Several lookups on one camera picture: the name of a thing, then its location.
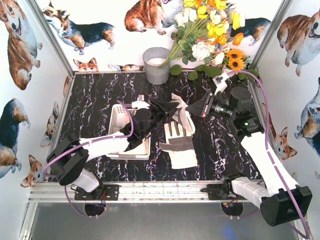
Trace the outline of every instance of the white rose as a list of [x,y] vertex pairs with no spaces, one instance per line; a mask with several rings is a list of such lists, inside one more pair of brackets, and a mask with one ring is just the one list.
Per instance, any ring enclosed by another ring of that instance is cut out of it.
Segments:
[[192,46],[192,55],[196,58],[197,61],[202,61],[206,57],[210,56],[208,46],[204,41],[200,41],[196,45]]
[[219,54],[217,54],[215,56],[215,58],[213,59],[212,63],[215,64],[216,66],[220,65],[220,64],[222,64],[224,58],[225,58],[225,53],[222,51],[222,52],[220,52]]
[[174,20],[176,20],[176,22],[178,23],[178,27],[180,27],[180,26],[185,27],[185,23],[188,22],[188,21],[186,21],[182,12],[177,13],[174,16]]
[[197,11],[190,7],[184,8],[182,13],[183,16],[186,18],[186,23],[188,22],[188,19],[191,22],[194,22],[197,19]]

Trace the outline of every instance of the metal frame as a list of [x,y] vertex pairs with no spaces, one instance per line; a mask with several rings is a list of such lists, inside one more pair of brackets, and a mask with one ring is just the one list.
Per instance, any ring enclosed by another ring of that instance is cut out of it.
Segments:
[[[264,51],[268,46],[268,42],[277,30],[280,22],[287,12],[288,7],[291,5],[293,0],[283,0],[274,19],[270,25],[270,28],[264,37],[253,61],[251,67],[256,69],[259,60],[262,58]],[[62,64],[67,70],[70,76],[73,78],[69,81],[66,97],[63,100],[60,115],[57,121],[55,134],[52,136],[51,145],[48,154],[57,145],[59,140],[60,131],[63,125],[63,119],[66,114],[68,102],[71,95],[75,75],[83,74],[81,72],[74,73],[69,61],[67,60],[63,50],[61,49],[57,39],[53,35],[49,25],[47,24],[40,7],[36,0],[27,1],[29,7],[32,9],[34,15],[39,21],[41,27],[44,30],[47,38],[52,44],[53,49],[59,56]],[[104,74],[114,73],[114,71],[100,71],[90,72]],[[117,73],[129,73],[128,71],[117,72]],[[264,127],[266,127],[265,116],[261,108],[261,101],[257,94],[257,86],[249,81],[249,88],[252,94],[253,102],[256,106],[259,119],[262,121]],[[115,203],[212,203],[221,202],[221,200],[209,200],[208,193],[200,192],[200,189],[205,188],[207,184],[221,184],[221,180],[211,181],[157,181],[157,182],[106,182],[107,184],[118,184],[120,185],[118,201]],[[68,195],[72,202],[85,203],[86,201],[75,201],[74,192],[68,187]],[[65,190],[63,186],[55,182],[43,182],[35,183],[31,188],[31,193],[27,203],[26,214],[24,222],[21,228],[19,240],[30,240],[31,231],[36,216],[38,203],[67,203],[65,196]],[[91,203],[99,203],[99,201],[90,201]],[[299,225],[299,221],[294,221],[295,225]]]

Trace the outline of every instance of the dog print wallpaper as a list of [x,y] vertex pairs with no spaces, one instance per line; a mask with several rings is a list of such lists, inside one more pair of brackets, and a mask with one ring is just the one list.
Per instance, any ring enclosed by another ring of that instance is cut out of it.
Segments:
[[[73,70],[85,72],[142,71],[145,50],[171,48],[173,19],[183,9],[183,0],[123,0],[121,4],[92,0],[85,7],[76,0],[37,1]],[[237,7],[246,18],[244,27],[234,30],[230,26],[230,43],[242,32],[241,44],[232,47],[243,50],[251,61],[282,0],[272,0],[272,4],[266,0],[229,2],[226,11]],[[200,64],[172,61],[176,63],[186,69]]]
[[50,143],[68,72],[29,1],[0,0],[0,33],[0,239],[11,240],[32,184],[43,180],[49,147],[40,143]]
[[319,1],[292,1],[258,63],[274,151],[289,174],[312,191],[307,220],[313,239],[320,239],[319,24]]

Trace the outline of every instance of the floor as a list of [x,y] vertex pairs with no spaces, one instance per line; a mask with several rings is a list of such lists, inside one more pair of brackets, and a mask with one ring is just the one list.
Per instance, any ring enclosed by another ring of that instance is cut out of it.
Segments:
[[[144,72],[77,74],[59,141],[68,134],[81,138],[106,135],[112,106],[117,100],[129,104],[143,94],[146,101],[150,98],[170,101],[171,93],[175,93],[182,96],[187,104],[193,104],[203,97],[205,89],[216,88],[205,75],[200,74],[196,81],[189,81],[187,76],[187,72],[170,76],[167,83],[156,86],[147,82]],[[228,86],[247,87],[236,79],[229,80]],[[226,100],[229,95],[228,87],[224,93]],[[202,119],[194,115],[191,118],[196,128],[192,139],[197,167],[171,168],[168,153],[159,148],[159,143],[165,142],[164,128],[160,126],[151,135],[149,160],[111,160],[101,156],[88,162],[85,168],[106,182],[219,180],[239,172],[250,179],[261,178],[251,157],[231,135],[226,119]]]
[[[76,207],[83,210],[84,205]],[[286,224],[271,227],[260,212],[232,220],[220,203],[108,203],[97,219],[77,215],[67,203],[39,203],[33,240],[294,240]],[[244,204],[244,214],[253,204]]]

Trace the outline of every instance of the gray floor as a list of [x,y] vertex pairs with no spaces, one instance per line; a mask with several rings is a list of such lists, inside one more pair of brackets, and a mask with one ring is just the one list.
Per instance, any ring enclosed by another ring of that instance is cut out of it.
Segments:
[[[83,204],[76,204],[83,210]],[[237,220],[219,203],[108,204],[99,219],[79,216],[68,203],[40,203],[33,240],[296,240],[285,224],[270,227],[258,212]],[[252,212],[252,204],[244,205]]]

